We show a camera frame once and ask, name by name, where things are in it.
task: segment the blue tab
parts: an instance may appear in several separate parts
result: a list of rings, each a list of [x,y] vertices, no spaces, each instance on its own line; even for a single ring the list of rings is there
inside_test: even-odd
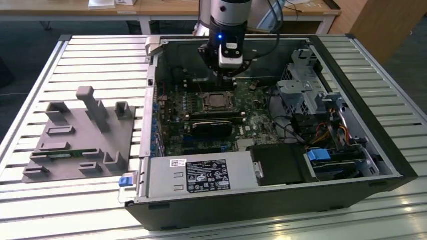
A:
[[[312,149],[307,153],[310,161],[327,161],[331,160],[331,155],[328,153],[328,150],[326,149]]]
[[[131,177],[131,176],[120,177],[119,186],[120,187],[132,187],[134,186],[134,177]]]

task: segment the warning label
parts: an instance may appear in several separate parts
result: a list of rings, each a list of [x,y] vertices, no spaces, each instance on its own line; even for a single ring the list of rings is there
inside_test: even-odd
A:
[[[187,162],[187,191],[204,193],[232,189],[226,160]]]

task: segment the barcode sticker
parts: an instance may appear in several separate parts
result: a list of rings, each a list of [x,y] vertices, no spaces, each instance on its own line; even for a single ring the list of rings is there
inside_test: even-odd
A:
[[[136,11],[118,11],[118,14],[136,14]]]
[[[187,159],[172,159],[171,168],[174,167],[186,167]]]

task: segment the side panel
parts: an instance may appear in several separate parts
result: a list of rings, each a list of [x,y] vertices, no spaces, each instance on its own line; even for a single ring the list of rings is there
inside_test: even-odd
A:
[[[349,208],[398,181],[401,179],[156,204],[127,203],[126,209],[150,231],[182,229]]]

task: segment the metal rail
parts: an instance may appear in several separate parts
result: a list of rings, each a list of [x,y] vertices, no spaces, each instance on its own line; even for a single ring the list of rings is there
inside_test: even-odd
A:
[[[119,177],[22,183],[51,101],[82,108],[75,90],[92,86],[106,106],[138,107],[130,171],[139,168],[147,87],[144,36],[74,36],[60,42],[42,72],[0,153],[0,239],[417,239],[427,232],[427,127],[417,108],[362,45],[320,38],[419,179],[349,209],[304,213],[167,232],[148,232],[119,203]],[[331,77],[326,80],[338,90]]]

